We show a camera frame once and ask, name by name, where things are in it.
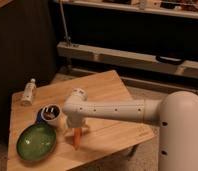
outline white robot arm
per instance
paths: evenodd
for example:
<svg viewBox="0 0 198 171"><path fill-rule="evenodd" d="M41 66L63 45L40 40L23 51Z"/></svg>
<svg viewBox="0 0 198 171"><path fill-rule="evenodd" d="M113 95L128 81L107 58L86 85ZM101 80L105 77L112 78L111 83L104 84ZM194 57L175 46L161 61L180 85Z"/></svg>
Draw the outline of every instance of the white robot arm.
<svg viewBox="0 0 198 171"><path fill-rule="evenodd" d="M71 128L85 117L144 122L160 126L159 171L198 171L198 96L176 92L163 100L88 102L74 89L63 106Z"/></svg>

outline green bowl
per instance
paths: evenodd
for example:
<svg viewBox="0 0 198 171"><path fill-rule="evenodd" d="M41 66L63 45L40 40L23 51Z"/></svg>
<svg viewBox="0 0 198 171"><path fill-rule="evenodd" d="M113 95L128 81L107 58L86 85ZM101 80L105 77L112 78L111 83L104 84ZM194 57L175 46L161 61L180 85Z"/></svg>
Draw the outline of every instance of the green bowl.
<svg viewBox="0 0 198 171"><path fill-rule="evenodd" d="M56 144L55 130L46 123L36 123L26 128L17 141L17 153L26 161L44 159Z"/></svg>

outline white bottle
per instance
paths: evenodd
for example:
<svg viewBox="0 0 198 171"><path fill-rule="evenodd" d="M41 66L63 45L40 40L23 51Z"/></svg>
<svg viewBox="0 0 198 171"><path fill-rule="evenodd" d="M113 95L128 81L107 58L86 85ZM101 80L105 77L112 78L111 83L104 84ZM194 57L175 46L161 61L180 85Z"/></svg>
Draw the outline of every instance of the white bottle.
<svg viewBox="0 0 198 171"><path fill-rule="evenodd" d="M28 82L25 86L25 90L21 98L21 105L22 106L32 105L35 92L36 92L36 80L32 78L30 82Z"/></svg>

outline carrot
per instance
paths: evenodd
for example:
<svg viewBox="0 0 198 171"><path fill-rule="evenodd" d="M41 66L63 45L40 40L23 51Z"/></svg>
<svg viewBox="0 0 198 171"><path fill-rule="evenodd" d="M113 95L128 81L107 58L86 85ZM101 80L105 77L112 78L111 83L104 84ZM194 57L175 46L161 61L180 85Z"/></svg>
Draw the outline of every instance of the carrot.
<svg viewBox="0 0 198 171"><path fill-rule="evenodd" d="M75 150L78 150L80 141L81 141L81 133L82 133L82 128L74 128L74 148Z"/></svg>

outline floor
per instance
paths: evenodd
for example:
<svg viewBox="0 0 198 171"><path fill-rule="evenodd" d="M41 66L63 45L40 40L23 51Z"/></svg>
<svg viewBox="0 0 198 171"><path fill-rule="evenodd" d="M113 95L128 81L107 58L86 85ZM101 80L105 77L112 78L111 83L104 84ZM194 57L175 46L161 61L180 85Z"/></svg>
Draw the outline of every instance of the floor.
<svg viewBox="0 0 198 171"><path fill-rule="evenodd" d="M57 73L52 83L55 84L68 79L74 79L74 77ZM135 87L127 86L127 89L134 99L160 99L167 95L165 93ZM132 157L129 156L132 148L129 148L71 171L157 171L159 130L157 127L152 127L152 129L157 136L152 140L140 144ZM0 141L0 171L6 170L6 164L7 146Z"/></svg>

